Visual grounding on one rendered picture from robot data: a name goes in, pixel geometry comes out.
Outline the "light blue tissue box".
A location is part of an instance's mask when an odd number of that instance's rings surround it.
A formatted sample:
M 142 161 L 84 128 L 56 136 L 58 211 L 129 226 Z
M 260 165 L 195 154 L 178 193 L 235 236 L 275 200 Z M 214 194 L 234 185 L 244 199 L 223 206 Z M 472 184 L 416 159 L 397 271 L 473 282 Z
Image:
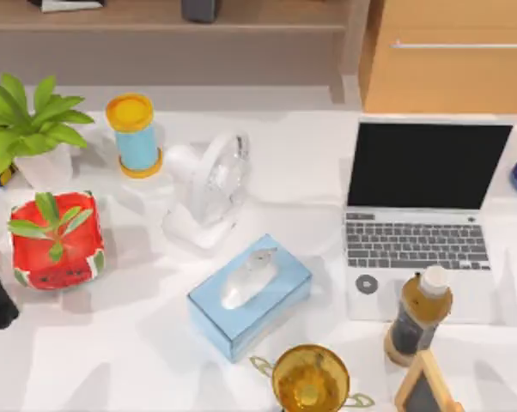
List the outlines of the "light blue tissue box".
M 266 234 L 187 294 L 194 324 L 229 361 L 306 300 L 312 272 Z

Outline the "yellow and blue canister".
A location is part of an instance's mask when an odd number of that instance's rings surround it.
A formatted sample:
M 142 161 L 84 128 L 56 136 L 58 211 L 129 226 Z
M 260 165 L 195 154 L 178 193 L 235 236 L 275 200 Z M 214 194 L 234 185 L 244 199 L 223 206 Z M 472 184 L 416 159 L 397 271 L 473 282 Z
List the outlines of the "yellow and blue canister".
M 106 118 L 114 132 L 121 171 L 133 179 L 158 173 L 162 149 L 155 137 L 151 100 L 143 94 L 121 94 L 106 105 Z

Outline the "silver laptop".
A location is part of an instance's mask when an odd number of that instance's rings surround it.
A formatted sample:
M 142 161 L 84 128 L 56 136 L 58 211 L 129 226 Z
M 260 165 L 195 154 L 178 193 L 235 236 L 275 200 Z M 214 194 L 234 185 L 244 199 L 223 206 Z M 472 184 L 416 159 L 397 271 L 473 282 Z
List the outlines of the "silver laptop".
M 448 271 L 454 324 L 491 324 L 496 283 L 480 216 L 509 124 L 362 118 L 347 198 L 348 314 L 395 318 L 407 280 Z

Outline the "gold trophy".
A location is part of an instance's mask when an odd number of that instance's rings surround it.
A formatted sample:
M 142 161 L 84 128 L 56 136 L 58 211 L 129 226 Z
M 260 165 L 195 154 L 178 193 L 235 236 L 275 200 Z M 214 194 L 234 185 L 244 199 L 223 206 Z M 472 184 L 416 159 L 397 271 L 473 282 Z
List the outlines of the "gold trophy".
M 372 397 L 350 392 L 346 365 L 326 347 L 301 344 L 274 363 L 257 355 L 249 361 L 270 379 L 281 412 L 348 412 L 375 406 Z

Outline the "open wooden shelf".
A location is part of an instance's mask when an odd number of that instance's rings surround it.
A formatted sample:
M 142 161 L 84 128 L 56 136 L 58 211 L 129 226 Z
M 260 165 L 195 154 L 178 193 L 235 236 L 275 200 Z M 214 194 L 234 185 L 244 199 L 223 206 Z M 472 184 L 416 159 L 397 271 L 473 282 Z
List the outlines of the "open wooden shelf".
M 222 0 L 211 24 L 180 0 L 106 0 L 100 9 L 43 13 L 0 0 L 0 74 L 63 87 L 353 87 L 369 0 Z

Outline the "brown bottle with white cap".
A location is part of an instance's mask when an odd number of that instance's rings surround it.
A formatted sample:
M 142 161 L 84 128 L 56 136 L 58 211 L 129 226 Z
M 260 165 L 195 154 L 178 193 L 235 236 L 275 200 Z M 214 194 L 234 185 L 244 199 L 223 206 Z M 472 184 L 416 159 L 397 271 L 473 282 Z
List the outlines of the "brown bottle with white cap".
M 416 273 L 402 287 L 397 316 L 384 339 L 386 356 L 393 363 L 408 367 L 417 352 L 430 347 L 452 305 L 446 269 L 432 265 Z

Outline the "red watermelon plant pot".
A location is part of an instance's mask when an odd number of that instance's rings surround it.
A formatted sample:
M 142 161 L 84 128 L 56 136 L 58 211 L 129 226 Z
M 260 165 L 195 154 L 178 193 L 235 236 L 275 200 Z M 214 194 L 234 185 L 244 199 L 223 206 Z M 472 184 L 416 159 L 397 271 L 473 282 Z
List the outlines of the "red watermelon plant pot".
M 105 268 L 97 202 L 91 191 L 37 192 L 14 207 L 7 228 L 15 279 L 38 290 L 71 288 Z

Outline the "dark grey box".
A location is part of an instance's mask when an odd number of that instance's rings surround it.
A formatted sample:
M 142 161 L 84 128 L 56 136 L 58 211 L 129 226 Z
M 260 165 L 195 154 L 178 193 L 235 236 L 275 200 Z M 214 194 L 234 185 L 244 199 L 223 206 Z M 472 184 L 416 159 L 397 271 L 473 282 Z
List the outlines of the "dark grey box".
M 186 21 L 212 23 L 216 20 L 220 0 L 181 0 L 181 14 Z

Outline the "wooden cupboard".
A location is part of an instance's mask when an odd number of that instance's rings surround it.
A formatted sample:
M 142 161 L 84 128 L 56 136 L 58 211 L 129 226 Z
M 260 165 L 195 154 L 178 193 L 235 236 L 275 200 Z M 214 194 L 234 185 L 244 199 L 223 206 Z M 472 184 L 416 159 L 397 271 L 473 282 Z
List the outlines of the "wooden cupboard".
M 517 43 L 517 0 L 370 0 L 358 69 L 368 113 L 517 114 L 517 50 L 402 50 Z

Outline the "wooden framed blackboard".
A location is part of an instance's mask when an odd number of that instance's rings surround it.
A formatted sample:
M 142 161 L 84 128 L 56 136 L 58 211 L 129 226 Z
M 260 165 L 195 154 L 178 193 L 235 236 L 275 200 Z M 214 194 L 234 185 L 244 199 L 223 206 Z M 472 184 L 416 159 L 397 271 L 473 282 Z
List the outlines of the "wooden framed blackboard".
M 429 349 L 417 352 L 394 399 L 398 412 L 465 412 Z

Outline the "green plant in white pot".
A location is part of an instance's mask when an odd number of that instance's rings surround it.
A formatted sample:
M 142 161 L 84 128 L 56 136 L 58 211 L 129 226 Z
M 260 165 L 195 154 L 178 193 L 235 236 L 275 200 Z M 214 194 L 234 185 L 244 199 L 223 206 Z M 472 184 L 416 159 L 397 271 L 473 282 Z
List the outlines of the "green plant in white pot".
M 16 167 L 35 190 L 59 189 L 73 177 L 70 149 L 86 148 L 76 129 L 94 119 L 76 107 L 82 96 L 56 92 L 57 79 L 43 78 L 28 104 L 21 80 L 3 73 L 0 79 L 0 173 Z

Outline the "black and white book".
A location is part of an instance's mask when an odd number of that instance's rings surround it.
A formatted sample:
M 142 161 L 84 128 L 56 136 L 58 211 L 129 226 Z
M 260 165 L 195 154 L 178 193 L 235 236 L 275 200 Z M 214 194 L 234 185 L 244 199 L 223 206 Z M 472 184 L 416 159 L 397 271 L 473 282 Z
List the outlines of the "black and white book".
M 43 13 L 101 9 L 106 0 L 27 0 Z

